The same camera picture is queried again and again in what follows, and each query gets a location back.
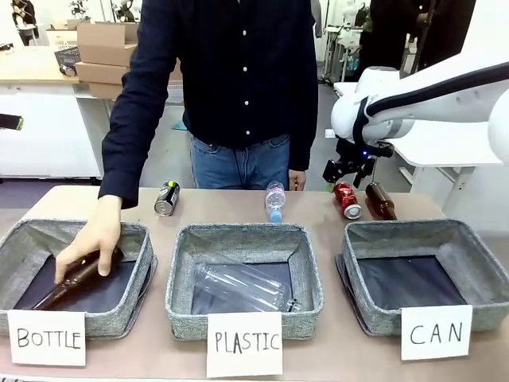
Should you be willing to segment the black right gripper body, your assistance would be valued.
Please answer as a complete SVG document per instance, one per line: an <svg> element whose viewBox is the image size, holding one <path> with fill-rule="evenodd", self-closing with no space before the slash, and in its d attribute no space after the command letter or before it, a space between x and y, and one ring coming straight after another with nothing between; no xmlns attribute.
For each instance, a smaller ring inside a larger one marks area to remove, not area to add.
<svg viewBox="0 0 509 382"><path fill-rule="evenodd" d="M338 138L336 152L342 162L365 162L369 158L391 158L394 146L385 141L378 141L374 146L362 146L347 139Z"/></svg>

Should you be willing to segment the person's right hand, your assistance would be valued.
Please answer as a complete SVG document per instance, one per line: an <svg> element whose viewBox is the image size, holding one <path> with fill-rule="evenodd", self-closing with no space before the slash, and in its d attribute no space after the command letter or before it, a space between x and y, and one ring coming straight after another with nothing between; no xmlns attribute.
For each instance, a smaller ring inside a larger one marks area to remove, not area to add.
<svg viewBox="0 0 509 382"><path fill-rule="evenodd" d="M62 283L67 267L78 259L99 251L98 273L109 275L111 258L121 233L122 199L105 195L97 200L94 212L75 239L56 257L55 283Z"/></svg>

